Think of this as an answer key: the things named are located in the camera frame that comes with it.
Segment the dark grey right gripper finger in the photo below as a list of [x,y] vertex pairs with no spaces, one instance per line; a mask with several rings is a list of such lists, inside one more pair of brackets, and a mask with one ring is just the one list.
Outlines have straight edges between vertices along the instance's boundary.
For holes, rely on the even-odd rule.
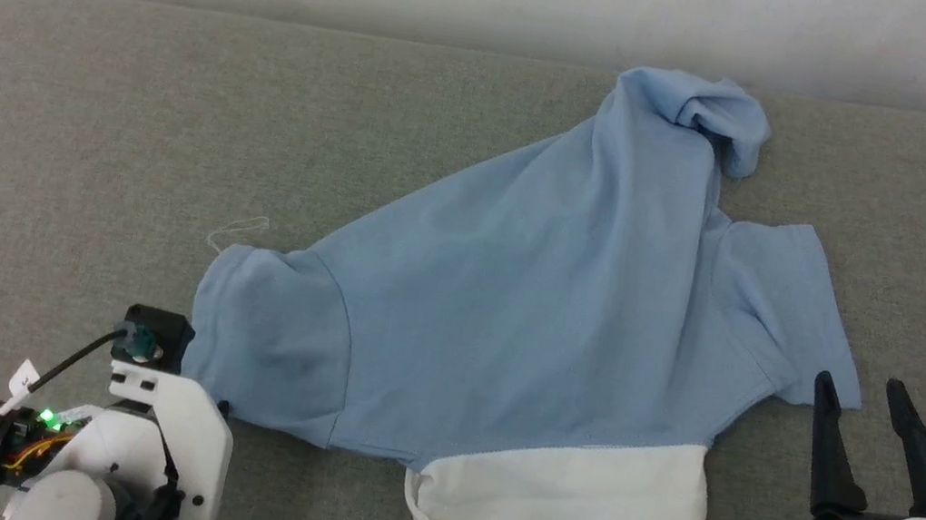
[[828,370],[813,382],[810,513],[812,516],[859,515],[866,511],[864,491],[854,481],[839,420],[842,416],[834,378]]
[[911,490],[912,518],[926,518],[926,426],[902,381],[886,381],[887,407],[893,432],[901,439]]

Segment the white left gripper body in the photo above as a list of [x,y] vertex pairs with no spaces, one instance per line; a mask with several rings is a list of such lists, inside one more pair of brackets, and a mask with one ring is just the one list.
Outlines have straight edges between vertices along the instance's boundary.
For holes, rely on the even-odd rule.
[[178,520],[216,520],[232,459],[233,437],[217,404],[189,378],[114,362],[109,391],[151,407],[167,455],[188,496]]

